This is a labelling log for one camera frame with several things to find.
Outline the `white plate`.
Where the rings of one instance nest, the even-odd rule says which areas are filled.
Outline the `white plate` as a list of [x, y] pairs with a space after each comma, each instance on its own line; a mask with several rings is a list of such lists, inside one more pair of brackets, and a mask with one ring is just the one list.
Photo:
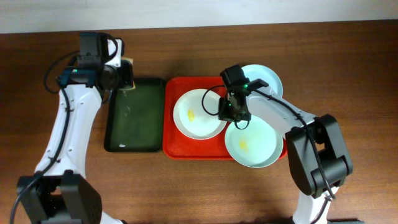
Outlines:
[[211, 139], [226, 126], [226, 121], [208, 114], [201, 103], [204, 96], [205, 109], [209, 113], [217, 113], [220, 95], [213, 91], [205, 93], [206, 89], [202, 88], [190, 90], [184, 93], [174, 106], [173, 119], [177, 129], [191, 139]]

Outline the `mint green plate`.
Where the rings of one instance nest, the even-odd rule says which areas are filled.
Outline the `mint green plate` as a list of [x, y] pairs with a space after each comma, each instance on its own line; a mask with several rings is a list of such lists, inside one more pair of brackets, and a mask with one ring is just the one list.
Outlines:
[[236, 162], [251, 168], [273, 164], [284, 147], [282, 136], [257, 116], [251, 116], [250, 122], [231, 123], [226, 129], [224, 144]]

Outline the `green yellow sponge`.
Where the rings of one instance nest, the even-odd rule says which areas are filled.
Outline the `green yellow sponge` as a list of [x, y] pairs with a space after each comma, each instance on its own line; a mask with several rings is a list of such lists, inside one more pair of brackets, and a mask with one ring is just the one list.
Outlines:
[[129, 76], [127, 77], [127, 81], [125, 82], [123, 88], [126, 90], [133, 90], [135, 89], [135, 83], [133, 80], [134, 74], [132, 69], [134, 60], [128, 57], [122, 57], [121, 60], [129, 64]]

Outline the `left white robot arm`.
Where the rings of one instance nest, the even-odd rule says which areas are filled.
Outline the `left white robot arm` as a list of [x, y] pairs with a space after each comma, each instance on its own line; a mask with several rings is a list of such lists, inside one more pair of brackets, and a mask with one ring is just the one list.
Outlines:
[[80, 48], [55, 81], [57, 117], [34, 174], [21, 176], [10, 214], [22, 205], [31, 223], [121, 223], [103, 211], [100, 194], [85, 174], [86, 152], [95, 116], [105, 92], [134, 88], [132, 61], [124, 42], [103, 32], [80, 33]]

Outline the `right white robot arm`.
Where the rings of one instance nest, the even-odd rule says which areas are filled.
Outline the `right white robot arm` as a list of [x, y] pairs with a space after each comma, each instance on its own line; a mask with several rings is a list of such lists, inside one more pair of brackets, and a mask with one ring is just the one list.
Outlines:
[[220, 120], [237, 123], [256, 116], [281, 134], [287, 143], [290, 174], [300, 191], [290, 223], [328, 223], [336, 191], [353, 172], [353, 163], [337, 120], [315, 116], [280, 97], [258, 78], [251, 81], [239, 65], [220, 76], [226, 94], [219, 100]]

